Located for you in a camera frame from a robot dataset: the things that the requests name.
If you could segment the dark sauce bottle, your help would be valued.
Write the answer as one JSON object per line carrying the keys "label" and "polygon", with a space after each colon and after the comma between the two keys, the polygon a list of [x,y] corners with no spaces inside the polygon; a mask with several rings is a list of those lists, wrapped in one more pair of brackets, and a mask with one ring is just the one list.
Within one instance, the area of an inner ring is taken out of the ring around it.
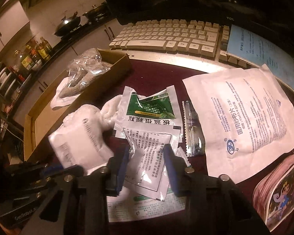
{"label": "dark sauce bottle", "polygon": [[39,55],[37,50],[35,48],[32,48],[30,45],[26,45],[26,48],[34,62],[34,66],[32,67],[32,70],[36,72],[39,71],[42,68],[42,64],[43,64],[41,56]]}

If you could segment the green white medicine sachet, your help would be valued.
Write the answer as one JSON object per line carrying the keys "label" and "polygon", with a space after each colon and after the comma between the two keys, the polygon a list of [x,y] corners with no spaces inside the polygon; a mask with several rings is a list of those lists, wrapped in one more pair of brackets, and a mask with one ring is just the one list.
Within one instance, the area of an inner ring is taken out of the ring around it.
{"label": "green white medicine sachet", "polygon": [[123,122],[148,123],[161,126],[179,126],[179,142],[183,141],[183,121],[173,85],[149,97],[137,94],[135,89],[126,86],[119,103],[114,130],[117,138],[124,138]]}

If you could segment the black cooking pot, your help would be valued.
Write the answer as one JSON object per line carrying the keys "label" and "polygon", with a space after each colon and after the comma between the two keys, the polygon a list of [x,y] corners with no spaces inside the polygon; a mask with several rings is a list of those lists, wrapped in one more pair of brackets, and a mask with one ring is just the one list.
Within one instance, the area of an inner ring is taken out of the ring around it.
{"label": "black cooking pot", "polygon": [[83,16],[88,19],[88,21],[98,21],[103,17],[108,11],[107,2],[102,2],[100,5],[92,5],[92,9],[83,13]]}

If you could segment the beige computer keyboard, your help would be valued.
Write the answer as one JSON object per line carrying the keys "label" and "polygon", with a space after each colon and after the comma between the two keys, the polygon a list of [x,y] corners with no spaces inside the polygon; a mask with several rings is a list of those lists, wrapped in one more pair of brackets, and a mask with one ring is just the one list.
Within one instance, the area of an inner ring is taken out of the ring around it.
{"label": "beige computer keyboard", "polygon": [[209,21],[147,20],[127,24],[109,48],[181,53],[246,68],[246,62],[227,54],[229,37],[230,26]]}

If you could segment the large oil bottle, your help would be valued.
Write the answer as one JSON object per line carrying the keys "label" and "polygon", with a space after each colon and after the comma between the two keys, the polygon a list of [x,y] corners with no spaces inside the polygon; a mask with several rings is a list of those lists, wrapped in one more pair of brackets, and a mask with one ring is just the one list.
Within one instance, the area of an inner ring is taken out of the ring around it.
{"label": "large oil bottle", "polygon": [[35,65],[29,54],[15,50],[15,70],[25,78],[29,75],[32,67]]}

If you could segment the small white gauze packet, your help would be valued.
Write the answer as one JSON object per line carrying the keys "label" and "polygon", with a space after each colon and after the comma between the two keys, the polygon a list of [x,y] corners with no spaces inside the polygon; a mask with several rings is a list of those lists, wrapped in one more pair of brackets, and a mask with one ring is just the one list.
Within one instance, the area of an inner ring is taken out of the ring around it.
{"label": "small white gauze packet", "polygon": [[64,168],[79,165],[86,175],[106,165],[114,156],[103,140],[98,118],[83,118],[67,126],[61,125],[48,140]]}

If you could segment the white kitchen cabinets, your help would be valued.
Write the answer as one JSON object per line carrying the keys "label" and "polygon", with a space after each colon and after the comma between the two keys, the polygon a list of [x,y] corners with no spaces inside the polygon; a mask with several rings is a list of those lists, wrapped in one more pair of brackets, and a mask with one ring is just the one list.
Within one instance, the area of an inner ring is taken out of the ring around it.
{"label": "white kitchen cabinets", "polygon": [[23,126],[25,115],[47,87],[62,73],[68,63],[84,50],[92,47],[107,49],[113,37],[122,31],[123,26],[107,11],[98,21],[87,22],[78,27],[54,47],[54,55],[42,68],[31,73],[20,85],[17,98],[1,112],[2,119],[15,126]]}

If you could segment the black wok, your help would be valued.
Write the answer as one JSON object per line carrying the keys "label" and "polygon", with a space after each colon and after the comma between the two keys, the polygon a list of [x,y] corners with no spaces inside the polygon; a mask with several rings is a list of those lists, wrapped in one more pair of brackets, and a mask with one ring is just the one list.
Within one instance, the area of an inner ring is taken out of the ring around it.
{"label": "black wok", "polygon": [[54,35],[57,37],[63,37],[68,35],[71,31],[76,29],[81,22],[81,17],[78,16],[78,12],[76,11],[73,16],[66,18],[63,17],[61,19],[61,23],[56,27]]}

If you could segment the large white gauze packet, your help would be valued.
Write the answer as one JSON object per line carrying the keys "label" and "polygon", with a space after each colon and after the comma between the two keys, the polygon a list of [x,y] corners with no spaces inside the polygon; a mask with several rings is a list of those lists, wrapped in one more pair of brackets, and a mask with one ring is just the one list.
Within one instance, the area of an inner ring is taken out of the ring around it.
{"label": "large white gauze packet", "polygon": [[202,128],[209,176],[240,183],[294,149],[294,106],[267,65],[183,83]]}

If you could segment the white green leaflet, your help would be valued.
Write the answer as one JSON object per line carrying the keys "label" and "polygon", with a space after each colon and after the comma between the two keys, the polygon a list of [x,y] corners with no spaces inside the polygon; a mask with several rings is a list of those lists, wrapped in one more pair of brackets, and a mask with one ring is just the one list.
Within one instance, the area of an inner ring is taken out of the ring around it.
{"label": "white green leaflet", "polygon": [[186,198],[177,197],[169,188],[164,201],[140,195],[126,187],[119,196],[107,197],[110,223],[158,218],[185,210]]}

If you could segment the pink cartoon pouch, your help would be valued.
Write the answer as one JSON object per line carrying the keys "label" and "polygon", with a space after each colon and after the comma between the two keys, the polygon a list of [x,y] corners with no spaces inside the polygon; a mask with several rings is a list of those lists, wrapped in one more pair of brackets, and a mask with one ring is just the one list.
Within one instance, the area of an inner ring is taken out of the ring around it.
{"label": "pink cartoon pouch", "polygon": [[255,187],[253,207],[273,231],[294,210],[294,154],[286,157]]}

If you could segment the dish rack with plates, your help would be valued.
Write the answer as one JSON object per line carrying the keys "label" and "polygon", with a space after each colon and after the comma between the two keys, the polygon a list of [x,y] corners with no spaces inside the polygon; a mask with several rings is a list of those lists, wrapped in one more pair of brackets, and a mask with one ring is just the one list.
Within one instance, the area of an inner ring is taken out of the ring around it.
{"label": "dish rack with plates", "polygon": [[0,62],[0,95],[5,99],[10,99],[18,86],[15,74]]}

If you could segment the yellow label bottle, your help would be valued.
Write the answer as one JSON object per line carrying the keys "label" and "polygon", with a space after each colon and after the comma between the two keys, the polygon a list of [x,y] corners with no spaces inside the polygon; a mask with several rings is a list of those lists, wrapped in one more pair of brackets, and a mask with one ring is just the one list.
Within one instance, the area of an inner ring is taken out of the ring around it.
{"label": "yellow label bottle", "polygon": [[36,50],[40,54],[40,56],[43,58],[44,61],[48,61],[51,57],[48,54],[48,52],[45,50],[42,43],[38,43],[36,46]]}

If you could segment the white printed medicine sachet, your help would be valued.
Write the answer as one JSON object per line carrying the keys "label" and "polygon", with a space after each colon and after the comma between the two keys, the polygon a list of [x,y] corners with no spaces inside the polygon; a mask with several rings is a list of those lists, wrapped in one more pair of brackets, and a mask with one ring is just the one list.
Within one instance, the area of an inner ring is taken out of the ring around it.
{"label": "white printed medicine sachet", "polygon": [[122,128],[130,147],[124,186],[138,194],[164,201],[169,187],[163,148],[176,153],[181,127],[128,123]]}

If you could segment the clear wet wipe packet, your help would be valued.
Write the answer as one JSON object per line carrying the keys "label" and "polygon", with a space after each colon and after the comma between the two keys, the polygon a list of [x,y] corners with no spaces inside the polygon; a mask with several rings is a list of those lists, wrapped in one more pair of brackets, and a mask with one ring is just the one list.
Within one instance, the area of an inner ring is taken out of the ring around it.
{"label": "clear wet wipe packet", "polygon": [[182,101],[186,155],[194,157],[205,154],[205,139],[198,114],[190,100]]}

